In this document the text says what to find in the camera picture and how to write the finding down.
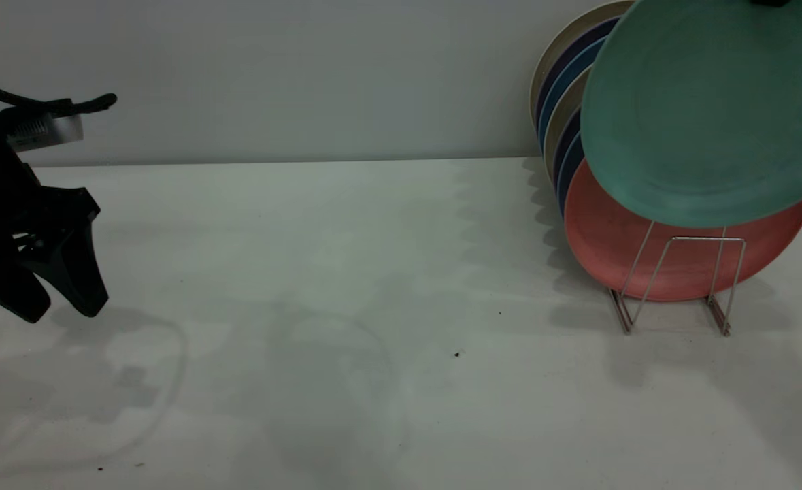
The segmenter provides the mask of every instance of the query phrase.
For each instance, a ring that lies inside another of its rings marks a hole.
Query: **pink plate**
[[[588,161],[575,173],[565,205],[567,240],[582,267],[603,285],[621,291],[649,220],[631,213],[597,183]],[[745,281],[767,267],[793,241],[802,227],[802,201],[767,218],[728,227],[727,236],[746,239],[739,273]],[[646,292],[664,245],[673,236],[721,236],[722,229],[686,229],[656,223],[627,295]],[[718,257],[717,241],[674,241],[649,292],[652,301],[687,301],[709,294]],[[715,291],[729,289],[736,274],[739,242],[725,242]]]

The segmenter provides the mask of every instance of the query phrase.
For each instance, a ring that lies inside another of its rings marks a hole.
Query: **plate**
[[[549,125],[549,119],[552,117],[553,111],[558,100],[561,99],[566,90],[571,86],[574,80],[577,80],[579,75],[588,69],[597,59],[597,53],[603,47],[606,39],[594,41],[591,46],[588,46],[579,53],[573,61],[569,62],[566,68],[562,69],[561,73],[555,78],[555,83],[549,88],[546,94],[546,99],[543,102],[543,109],[540,109],[540,121],[537,123],[537,136],[540,139],[540,148],[544,147],[544,140],[546,136],[546,128]]]
[[[579,133],[573,136],[572,142],[567,148],[567,152],[561,159],[561,167],[558,168],[558,178],[556,195],[558,198],[558,208],[561,211],[561,217],[565,216],[565,208],[567,205],[567,192],[569,185],[573,181],[573,176],[585,158],[585,152],[582,148],[582,138]]]
[[[555,161],[557,159],[563,159],[563,155],[566,155],[567,150],[569,149],[569,144],[573,142],[573,137],[579,133],[579,111],[574,112],[571,116],[563,131],[561,131],[561,137],[558,140],[558,148],[555,150]],[[552,174],[549,175],[549,179],[555,185],[555,190],[558,187],[558,171],[561,169],[561,165],[554,165],[555,168],[552,170]]]
[[[587,161],[575,172],[565,208],[565,229],[573,254],[588,273],[603,285],[621,291],[649,220],[622,207],[600,187]],[[767,267],[795,238],[802,227],[802,201],[761,220],[728,227],[727,236],[745,238],[746,254],[739,273],[745,281]],[[721,227],[683,229],[656,223],[639,258],[627,294],[642,297],[664,245],[672,236],[721,236]],[[686,301],[709,294],[717,241],[675,241],[652,285],[652,301]],[[725,242],[715,291],[733,285],[740,245]]]
[[[660,223],[748,223],[802,201],[802,0],[640,0],[591,71],[591,171]]]
[[[567,123],[573,117],[574,112],[578,112],[582,105],[582,95],[585,92],[585,84],[588,81],[590,67],[586,68],[573,82],[567,87],[561,99],[555,105],[555,110],[546,124],[546,137],[543,142],[543,158],[546,162],[546,174],[552,180],[552,185],[557,186],[558,164],[566,152],[559,151],[558,143],[561,140],[563,131],[567,129]],[[573,134],[578,133],[578,121],[575,130],[569,136],[573,139]]]
[[[533,80],[531,80],[529,109],[531,110],[531,122],[534,123],[534,129],[537,129],[537,122],[540,119],[539,109],[543,106],[541,92],[543,92],[544,86],[551,86],[551,82],[544,84],[544,80],[546,80],[553,67],[556,65],[561,66],[555,72],[555,76],[557,76],[571,62],[571,59],[574,59],[583,49],[609,34],[609,31],[618,22],[619,16],[627,12],[632,3],[628,1],[606,3],[589,10],[567,24],[549,43],[549,47],[546,48],[540,58],[540,62],[537,64]],[[609,23],[608,30],[603,33],[603,25],[607,22]]]

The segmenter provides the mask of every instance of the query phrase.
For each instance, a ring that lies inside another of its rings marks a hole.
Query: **wall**
[[[529,80],[600,0],[0,0],[0,87],[120,103],[37,164],[528,155]]]

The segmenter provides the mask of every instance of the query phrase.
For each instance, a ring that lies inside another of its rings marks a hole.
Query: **green plate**
[[[594,177],[640,216],[746,223],[802,201],[802,0],[640,0],[591,69]]]

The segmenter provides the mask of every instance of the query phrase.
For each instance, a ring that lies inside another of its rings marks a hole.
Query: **dish rack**
[[[639,246],[639,250],[637,251],[637,257],[634,259],[633,264],[631,265],[631,270],[627,274],[627,279],[624,280],[624,286],[622,286],[621,291],[616,291],[615,289],[609,289],[609,297],[612,299],[612,303],[616,307],[616,312],[618,313],[618,320],[621,323],[622,330],[624,331],[625,335],[630,335],[633,331],[634,326],[637,325],[637,320],[639,319],[639,314],[642,312],[643,307],[646,306],[646,300],[649,297],[649,291],[652,290],[652,285],[655,283],[655,280],[658,278],[658,271],[661,269],[661,264],[664,263],[664,258],[667,255],[667,252],[670,251],[670,245],[672,242],[679,242],[679,241],[692,241],[692,240],[705,240],[709,242],[718,242],[718,254],[715,257],[715,270],[712,272],[712,285],[709,287],[709,294],[703,297],[703,303],[706,304],[709,313],[712,314],[712,318],[715,320],[715,324],[718,326],[718,331],[721,332],[721,335],[724,337],[730,337],[731,334],[731,325],[728,321],[730,317],[731,308],[733,307],[733,297],[736,294],[736,285],[739,282],[739,271],[742,270],[742,261],[743,258],[746,256],[746,239],[745,238],[737,238],[727,236],[727,227],[723,227],[721,229],[721,236],[673,236],[667,240],[664,245],[664,250],[661,252],[660,258],[658,260],[658,265],[655,266],[655,269],[652,271],[652,277],[649,278],[649,283],[646,286],[646,292],[644,292],[643,297],[639,300],[639,305],[637,306],[636,312],[631,314],[630,309],[628,308],[627,302],[624,300],[625,295],[627,293],[628,286],[631,284],[631,277],[633,277],[633,273],[637,270],[637,264],[639,263],[639,258],[643,255],[643,250],[646,248],[646,244],[649,242],[649,236],[652,235],[652,229],[655,227],[655,221],[649,222],[649,229],[646,231],[646,236],[643,238],[643,242]],[[715,298],[715,282],[718,278],[718,268],[721,266],[721,255],[724,252],[724,245],[725,244],[739,244],[739,258],[737,258],[737,267],[736,273],[733,276],[733,286],[730,289],[730,295],[727,299],[727,308],[722,309],[721,304],[718,303],[718,298]]]

